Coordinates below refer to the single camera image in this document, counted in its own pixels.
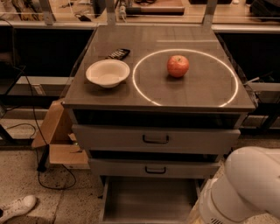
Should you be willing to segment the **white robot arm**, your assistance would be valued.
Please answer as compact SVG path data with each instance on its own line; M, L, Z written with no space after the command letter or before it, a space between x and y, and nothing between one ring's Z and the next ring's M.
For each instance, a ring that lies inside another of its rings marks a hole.
M243 224L259 214L280 218L280 150L247 146L207 181L186 224Z

